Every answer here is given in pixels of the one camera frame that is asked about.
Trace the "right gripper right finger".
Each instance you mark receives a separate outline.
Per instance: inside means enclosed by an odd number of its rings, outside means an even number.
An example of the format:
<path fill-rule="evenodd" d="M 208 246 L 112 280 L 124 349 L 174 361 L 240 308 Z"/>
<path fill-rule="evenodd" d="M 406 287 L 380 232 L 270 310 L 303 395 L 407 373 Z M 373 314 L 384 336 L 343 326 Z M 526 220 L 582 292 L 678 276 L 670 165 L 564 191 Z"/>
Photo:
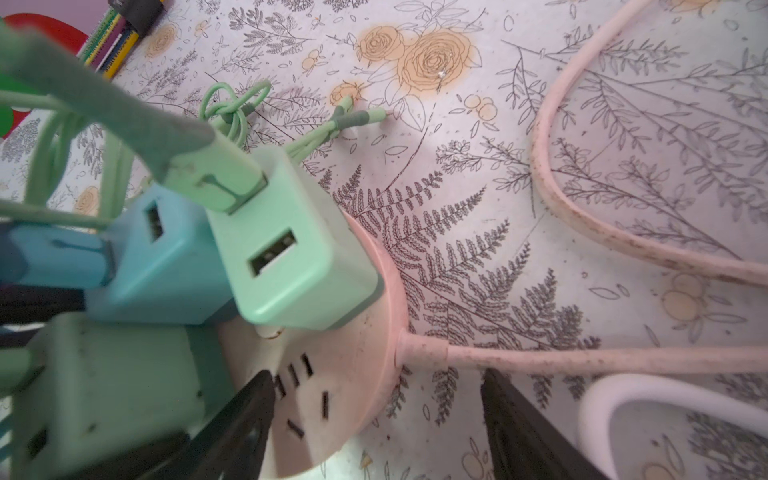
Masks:
<path fill-rule="evenodd" d="M 500 371 L 484 372 L 480 392 L 497 479 L 605 477 Z"/>

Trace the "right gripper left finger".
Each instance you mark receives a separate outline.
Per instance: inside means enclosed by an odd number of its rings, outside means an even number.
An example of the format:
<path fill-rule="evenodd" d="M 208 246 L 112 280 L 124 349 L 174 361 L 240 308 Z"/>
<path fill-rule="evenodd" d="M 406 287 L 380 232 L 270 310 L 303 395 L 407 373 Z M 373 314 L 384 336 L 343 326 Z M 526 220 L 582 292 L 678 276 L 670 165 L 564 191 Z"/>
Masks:
<path fill-rule="evenodd" d="M 186 432 L 112 456 L 69 479 L 257 479 L 274 418 L 272 374 L 259 371 L 194 437 Z"/>

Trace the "round pink power socket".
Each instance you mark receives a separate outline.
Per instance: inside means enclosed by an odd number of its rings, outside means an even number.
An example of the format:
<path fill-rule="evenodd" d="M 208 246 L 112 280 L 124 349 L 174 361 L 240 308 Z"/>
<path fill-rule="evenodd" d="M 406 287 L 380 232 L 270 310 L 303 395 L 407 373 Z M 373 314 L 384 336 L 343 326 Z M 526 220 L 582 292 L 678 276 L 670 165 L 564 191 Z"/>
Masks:
<path fill-rule="evenodd" d="M 236 387 L 272 373 L 276 401 L 260 476 L 283 479 L 330 458 L 384 409 L 400 369 L 396 347 L 408 326 L 401 277 L 383 245 L 347 220 L 383 281 L 378 299 L 344 326 L 324 332 L 285 329 L 264 338 L 241 318 L 219 339 Z"/>

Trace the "teal blue usb charger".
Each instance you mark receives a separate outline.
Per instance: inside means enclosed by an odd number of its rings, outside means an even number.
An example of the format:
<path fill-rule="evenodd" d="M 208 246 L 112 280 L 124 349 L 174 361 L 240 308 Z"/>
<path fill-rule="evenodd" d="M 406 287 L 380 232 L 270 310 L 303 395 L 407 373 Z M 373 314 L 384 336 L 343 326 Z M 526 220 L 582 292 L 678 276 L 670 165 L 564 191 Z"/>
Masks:
<path fill-rule="evenodd" d="M 205 210 L 153 185 L 101 237 L 114 275 L 84 292 L 89 319 L 106 323 L 209 325 L 238 315 Z"/>

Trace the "light green usb charger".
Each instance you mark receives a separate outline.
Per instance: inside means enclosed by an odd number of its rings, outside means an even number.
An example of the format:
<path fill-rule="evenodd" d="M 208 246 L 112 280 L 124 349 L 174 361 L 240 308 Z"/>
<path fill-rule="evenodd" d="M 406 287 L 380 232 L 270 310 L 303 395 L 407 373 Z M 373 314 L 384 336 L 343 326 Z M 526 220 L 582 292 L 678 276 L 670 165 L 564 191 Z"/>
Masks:
<path fill-rule="evenodd" d="M 236 212 L 208 215 L 240 316 L 325 331 L 376 301 L 384 284 L 344 214 L 280 147 L 253 153 L 267 184 Z"/>

